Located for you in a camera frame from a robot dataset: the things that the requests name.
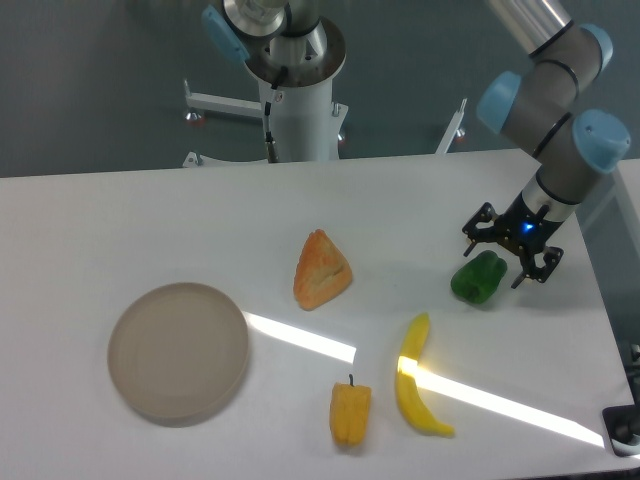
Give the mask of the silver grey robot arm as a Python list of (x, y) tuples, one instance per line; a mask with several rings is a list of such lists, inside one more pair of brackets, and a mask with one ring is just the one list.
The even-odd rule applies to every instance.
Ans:
[[(499, 75), (476, 114), (539, 169), (505, 212), (485, 204), (463, 231), (472, 244), (495, 243), (517, 256), (522, 279), (544, 282), (563, 256), (550, 237), (630, 147), (615, 116), (569, 109), (605, 70), (613, 45), (601, 28), (575, 24), (557, 1), (493, 1), (490, 9), (533, 67), (524, 76)], [(346, 45), (317, 3), (215, 1), (201, 21), (209, 41), (246, 67), (259, 88), (256, 103), (218, 97), (213, 109), (256, 116), (270, 163), (336, 159), (346, 107), (333, 101), (332, 86)]]

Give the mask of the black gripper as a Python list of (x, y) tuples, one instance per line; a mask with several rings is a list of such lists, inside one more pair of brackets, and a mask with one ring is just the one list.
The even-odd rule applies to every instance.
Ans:
[[(468, 240), (463, 253), (468, 257), (478, 244), (498, 243), (511, 253), (518, 255), (521, 265), (520, 274), (511, 284), (516, 289), (524, 280), (545, 283), (564, 256), (559, 247), (546, 247), (547, 241), (560, 228), (562, 222), (548, 220), (540, 211), (548, 213), (548, 207), (532, 211), (520, 193), (507, 210), (497, 215), (493, 205), (483, 203), (462, 227), (462, 233)], [(542, 254), (543, 264), (536, 263), (535, 256)]]

